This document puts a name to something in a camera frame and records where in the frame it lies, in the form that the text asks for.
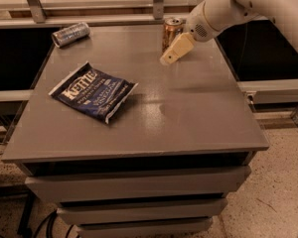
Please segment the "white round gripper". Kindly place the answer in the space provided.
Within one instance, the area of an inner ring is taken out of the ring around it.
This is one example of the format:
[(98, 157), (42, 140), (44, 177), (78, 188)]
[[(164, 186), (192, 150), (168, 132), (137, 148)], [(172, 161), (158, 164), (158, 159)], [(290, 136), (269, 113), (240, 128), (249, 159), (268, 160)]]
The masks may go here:
[(207, 42), (219, 34), (208, 23), (205, 7), (206, 2), (202, 2), (191, 11), (185, 25), (185, 30), (188, 33), (179, 34), (174, 39), (169, 48), (160, 57), (162, 65), (169, 65), (190, 52), (195, 46), (195, 40)]

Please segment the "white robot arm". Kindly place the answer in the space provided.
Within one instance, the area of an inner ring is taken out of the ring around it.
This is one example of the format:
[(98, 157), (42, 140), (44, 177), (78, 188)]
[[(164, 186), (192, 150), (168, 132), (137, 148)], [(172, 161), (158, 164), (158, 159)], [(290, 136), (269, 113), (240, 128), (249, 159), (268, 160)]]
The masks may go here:
[(196, 42), (207, 42), (258, 16), (272, 22), (298, 54), (298, 0), (204, 0), (189, 14), (184, 32), (160, 62), (169, 65), (190, 52)]

